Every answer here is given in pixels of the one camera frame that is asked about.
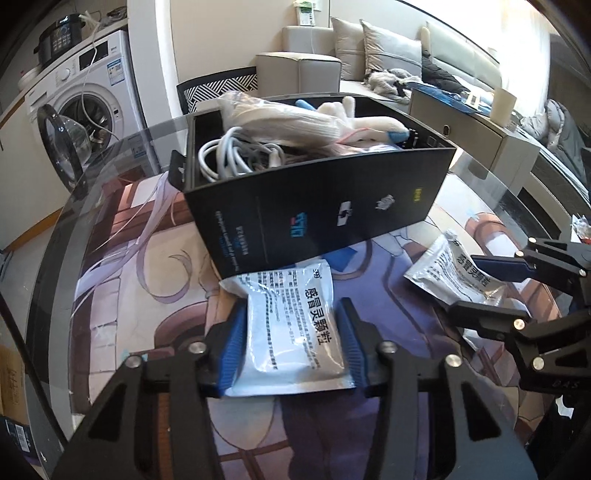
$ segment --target white cup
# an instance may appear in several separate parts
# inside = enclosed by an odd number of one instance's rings
[[[511,113],[517,97],[502,88],[495,89],[495,97],[492,101],[491,121],[505,128],[511,119]]]

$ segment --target black jacket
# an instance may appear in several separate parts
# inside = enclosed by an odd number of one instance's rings
[[[425,83],[451,93],[461,93],[467,89],[447,70],[438,67],[431,60],[431,54],[423,50],[423,71],[421,77]]]

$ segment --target box logo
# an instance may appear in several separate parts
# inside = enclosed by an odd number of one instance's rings
[[[336,218],[336,226],[343,226],[347,224],[349,217],[353,215],[351,210],[351,202],[343,202],[340,204],[339,216]]]
[[[308,230],[308,216],[305,213],[298,213],[291,218],[290,235],[292,238],[299,238]]]
[[[386,195],[383,199],[379,200],[375,206],[376,210],[388,210],[394,204],[394,197],[392,195]]]

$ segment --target sofa armrest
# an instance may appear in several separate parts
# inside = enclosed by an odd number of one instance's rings
[[[261,97],[293,93],[338,92],[341,62],[336,57],[278,51],[256,56]]]

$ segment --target washing machine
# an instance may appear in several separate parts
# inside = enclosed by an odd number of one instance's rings
[[[60,59],[60,64],[26,94],[25,103],[36,141],[45,146],[49,161],[68,190],[73,191],[86,167],[99,156],[116,155],[116,151],[102,154],[124,138],[123,148],[133,152],[133,162],[146,176],[161,172],[145,131],[126,31],[98,38],[95,46]],[[88,159],[81,161],[72,150],[72,139],[60,122],[61,116],[86,130],[92,150]]]

